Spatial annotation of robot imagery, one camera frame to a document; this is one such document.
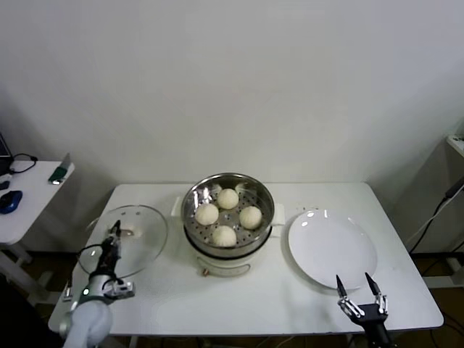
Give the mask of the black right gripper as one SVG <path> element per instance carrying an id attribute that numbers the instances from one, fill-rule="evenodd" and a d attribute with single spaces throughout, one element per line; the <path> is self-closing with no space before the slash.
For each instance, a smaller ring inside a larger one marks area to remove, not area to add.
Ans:
<path id="1" fill-rule="evenodd" d="M 388 313 L 387 296 L 381 293 L 378 284 L 371 278 L 368 273 L 365 273 L 369 288 L 375 297 L 376 304 L 362 304 L 357 306 L 348 296 L 343 283 L 338 275 L 336 275 L 336 290 L 339 295 L 338 306 L 344 314 L 355 324 L 378 324 L 384 323 L 386 314 Z"/>

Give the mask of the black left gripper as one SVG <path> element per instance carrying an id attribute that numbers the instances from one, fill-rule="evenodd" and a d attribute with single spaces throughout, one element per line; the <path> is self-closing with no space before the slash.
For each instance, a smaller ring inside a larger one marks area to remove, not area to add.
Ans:
<path id="1" fill-rule="evenodd" d="M 121 221 L 117 220 L 108 230 L 107 238 L 100 244 L 101 255 L 95 269 L 96 276 L 115 277 L 115 268 L 120 259 Z"/>

